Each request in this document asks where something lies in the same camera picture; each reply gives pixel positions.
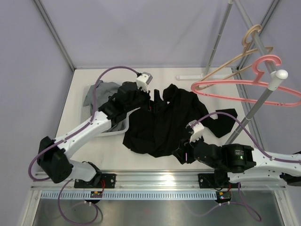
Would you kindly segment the black shirt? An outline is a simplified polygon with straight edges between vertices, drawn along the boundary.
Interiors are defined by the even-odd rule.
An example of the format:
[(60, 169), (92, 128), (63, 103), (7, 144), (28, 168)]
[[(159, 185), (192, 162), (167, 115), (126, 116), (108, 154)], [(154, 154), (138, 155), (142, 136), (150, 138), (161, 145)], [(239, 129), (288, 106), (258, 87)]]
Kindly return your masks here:
[(159, 113), (138, 109), (129, 116), (123, 145), (139, 154), (155, 158), (170, 156), (180, 140), (190, 138), (186, 125), (209, 111), (198, 96), (171, 84), (163, 91), (165, 106)]

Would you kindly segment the grey shirt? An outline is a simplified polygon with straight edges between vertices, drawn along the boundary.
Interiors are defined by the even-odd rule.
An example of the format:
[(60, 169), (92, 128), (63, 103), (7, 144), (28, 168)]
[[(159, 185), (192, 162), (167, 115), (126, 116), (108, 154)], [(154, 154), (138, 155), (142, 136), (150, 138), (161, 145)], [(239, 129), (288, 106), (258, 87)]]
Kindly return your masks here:
[[(119, 87), (120, 84), (118, 83), (104, 82), (103, 80), (100, 80), (95, 90), (96, 110), (98, 110), (100, 106), (106, 103), (113, 94), (117, 93)], [(94, 85), (91, 85), (83, 101), (83, 107), (90, 107), (90, 116), (92, 116), (94, 110), (93, 93)], [(124, 133), (126, 131), (127, 125), (128, 123), (126, 122), (126, 120), (123, 120), (112, 128), (101, 133), (100, 136), (111, 136)]]

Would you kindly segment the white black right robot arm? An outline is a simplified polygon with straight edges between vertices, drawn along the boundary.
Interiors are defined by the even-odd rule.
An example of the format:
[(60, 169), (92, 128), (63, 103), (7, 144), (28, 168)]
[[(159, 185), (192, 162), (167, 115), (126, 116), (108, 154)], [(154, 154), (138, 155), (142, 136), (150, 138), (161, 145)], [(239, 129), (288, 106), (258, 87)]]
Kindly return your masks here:
[(195, 161), (214, 170), (204, 180), (212, 188), (228, 188), (242, 182), (284, 181), (289, 186), (301, 185), (301, 154), (263, 154), (249, 145), (230, 144), (217, 146), (203, 140), (181, 140), (172, 152), (181, 164)]

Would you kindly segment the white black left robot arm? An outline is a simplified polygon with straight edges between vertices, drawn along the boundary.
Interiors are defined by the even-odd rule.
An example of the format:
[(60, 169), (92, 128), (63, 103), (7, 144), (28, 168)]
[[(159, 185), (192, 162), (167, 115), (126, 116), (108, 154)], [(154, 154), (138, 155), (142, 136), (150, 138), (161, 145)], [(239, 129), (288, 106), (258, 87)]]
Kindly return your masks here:
[(124, 120), (132, 111), (150, 110), (152, 101), (148, 83), (136, 80), (124, 82), (109, 100), (89, 120), (65, 136), (40, 141), (37, 164), (47, 178), (58, 184), (66, 179), (84, 181), (89, 187), (100, 185), (102, 173), (93, 163), (74, 161), (71, 157), (87, 142)]

